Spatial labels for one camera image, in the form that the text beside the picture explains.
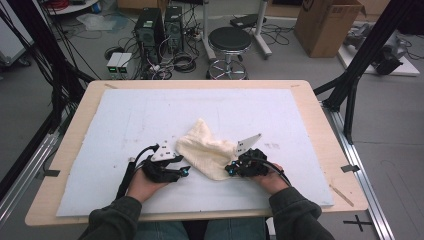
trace floor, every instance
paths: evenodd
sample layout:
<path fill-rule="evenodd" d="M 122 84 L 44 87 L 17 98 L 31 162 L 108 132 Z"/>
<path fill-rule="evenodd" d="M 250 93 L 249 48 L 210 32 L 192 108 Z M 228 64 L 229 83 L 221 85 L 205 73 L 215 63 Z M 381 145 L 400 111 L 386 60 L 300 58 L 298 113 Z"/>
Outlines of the floor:
<path fill-rule="evenodd" d="M 231 18 L 214 18 L 210 21 L 211 29 L 228 25 Z M 272 18 L 267 22 L 287 28 L 294 23 L 293 19 Z M 64 19 L 63 24 L 74 31 L 71 42 L 96 74 L 102 79 L 110 79 L 104 52 L 129 37 L 134 23 L 120 18 L 120 27 L 109 32 L 87 32 L 82 25 L 77 25 L 72 16 Z M 337 57 L 309 58 L 293 32 L 282 33 L 282 36 L 287 38 L 288 44 L 269 45 L 273 55 L 268 60 L 264 60 L 256 45 L 243 56 L 250 79 L 304 79 L 316 88 L 343 73 L 344 68 Z M 424 55 L 423 38 L 403 37 L 412 43 L 410 52 Z M 272 42 L 267 36 L 264 39 Z M 205 79 L 208 61 L 202 44 L 198 43 L 197 47 L 200 55 L 196 60 L 196 70 L 189 74 L 174 73 L 172 79 Z M 77 62 L 82 71 L 93 75 L 79 57 Z M 424 72 L 423 60 L 411 62 L 421 73 Z M 4 136 L 0 139 L 0 177 L 3 178 L 50 112 L 51 88 L 34 65 L 13 66 L 0 72 L 0 76 L 0 135 Z M 418 77 L 364 74 L 358 86 L 353 122 L 354 145 L 397 239 L 424 239 L 423 93 L 422 74 Z M 318 99 L 324 100 L 328 94 L 321 94 Z M 40 179 L 33 180 L 0 229 L 1 239 L 51 239 L 58 235 L 63 236 L 62 239 L 76 239 L 84 230 L 85 225 L 43 228 L 25 225 L 26 212 L 40 184 Z M 357 215 L 369 219 L 366 213 Z M 354 230 L 358 229 L 356 225 L 335 227 L 340 225 L 340 219 L 354 220 L 352 218 L 352 214 L 327 214 L 321 217 L 321 222 L 336 239 L 376 238 L 372 226 L 363 226 L 363 232 Z"/>

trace person's hand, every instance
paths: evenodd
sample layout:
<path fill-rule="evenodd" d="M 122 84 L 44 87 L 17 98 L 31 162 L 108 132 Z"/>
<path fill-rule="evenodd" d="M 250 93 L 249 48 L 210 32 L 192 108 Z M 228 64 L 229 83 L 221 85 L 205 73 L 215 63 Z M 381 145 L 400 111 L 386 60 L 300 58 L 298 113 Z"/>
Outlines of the person's hand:
<path fill-rule="evenodd" d="M 137 199 L 140 203 L 145 202 L 153 194 L 168 185 L 168 183 L 154 183 L 146 177 L 140 168 L 135 173 L 128 187 L 127 196 Z"/>
<path fill-rule="evenodd" d="M 276 166 L 280 171 L 283 170 L 280 165 L 276 163 L 272 164 L 274 164 L 274 166 Z M 255 176 L 251 177 L 251 179 L 261 185 L 271 195 L 274 195 L 275 193 L 289 187 L 287 183 L 284 182 L 284 180 L 281 178 L 281 176 L 271 169 L 266 176 Z"/>

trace metal frame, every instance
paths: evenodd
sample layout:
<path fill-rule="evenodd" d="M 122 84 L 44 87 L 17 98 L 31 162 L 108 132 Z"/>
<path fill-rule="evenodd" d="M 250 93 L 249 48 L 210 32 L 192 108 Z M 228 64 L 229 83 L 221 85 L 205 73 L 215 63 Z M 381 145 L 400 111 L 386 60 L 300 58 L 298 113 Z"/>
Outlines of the metal frame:
<path fill-rule="evenodd" d="M 368 37 L 365 39 L 365 42 L 358 50 L 358 53 L 352 59 L 346 71 L 333 81 L 314 89 L 315 95 L 319 95 L 334 88 L 330 97 L 323 101 L 323 105 L 334 112 L 340 110 L 340 105 L 347 98 L 343 132 L 349 144 L 353 144 L 353 113 L 359 80 L 368 66 L 374 61 L 389 37 L 396 30 L 397 26 L 410 12 L 415 1 L 416 0 L 391 0 Z"/>
<path fill-rule="evenodd" d="M 383 213 L 383 209 L 381 208 L 377 196 L 375 195 L 372 185 L 368 179 L 367 173 L 365 172 L 364 166 L 362 165 L 361 159 L 359 158 L 358 152 L 356 151 L 355 146 L 349 143 L 348 139 L 343 133 L 343 117 L 339 112 L 331 112 L 329 109 L 325 108 L 323 110 L 328 112 L 328 114 L 331 116 L 331 119 L 329 120 L 331 120 L 334 124 L 335 133 L 339 138 L 340 145 L 342 146 L 349 163 L 352 166 L 358 166 L 360 169 L 354 174 L 362 190 L 364 191 L 365 197 L 368 200 L 368 212 L 374 223 L 378 236 L 380 239 L 384 240 L 395 239 L 386 216 Z"/>
<path fill-rule="evenodd" d="M 0 229 L 4 226 L 13 209 L 24 195 L 32 180 L 40 170 L 44 161 L 50 155 L 59 139 L 59 132 L 47 134 L 39 145 L 28 164 L 13 183 L 3 200 L 0 202 Z"/>

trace black metal pole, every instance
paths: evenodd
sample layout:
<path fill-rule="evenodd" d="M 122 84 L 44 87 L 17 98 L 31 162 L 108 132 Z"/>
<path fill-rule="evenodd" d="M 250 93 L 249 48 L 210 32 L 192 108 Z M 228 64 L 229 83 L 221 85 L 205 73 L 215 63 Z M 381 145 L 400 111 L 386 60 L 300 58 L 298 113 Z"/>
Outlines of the black metal pole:
<path fill-rule="evenodd" d="M 330 97 L 323 101 L 324 107 L 332 111 L 339 111 L 340 105 L 348 98 L 343 131 L 350 144 L 353 144 L 351 136 L 352 122 L 359 80 L 387 42 L 390 35 L 396 30 L 407 13 L 410 12 L 415 1 L 391 0 L 346 71 L 335 80 L 314 90 L 315 94 L 318 95 L 334 88 Z"/>

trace metal bracket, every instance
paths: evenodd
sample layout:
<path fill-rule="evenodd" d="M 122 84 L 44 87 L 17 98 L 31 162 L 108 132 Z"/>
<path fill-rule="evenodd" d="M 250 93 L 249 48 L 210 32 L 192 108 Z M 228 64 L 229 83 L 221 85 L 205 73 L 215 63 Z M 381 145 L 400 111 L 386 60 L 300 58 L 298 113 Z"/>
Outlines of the metal bracket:
<path fill-rule="evenodd" d="M 164 141 L 164 143 L 160 145 L 158 150 L 153 154 L 152 162 L 168 160 L 175 158 L 176 156 L 177 154 L 174 152 L 174 150 L 169 147 L 168 141 Z"/>
<path fill-rule="evenodd" d="M 261 137 L 262 137 L 262 134 L 259 133 L 250 138 L 246 138 L 244 140 L 238 141 L 236 152 L 235 152 L 236 157 L 247 152 Z"/>

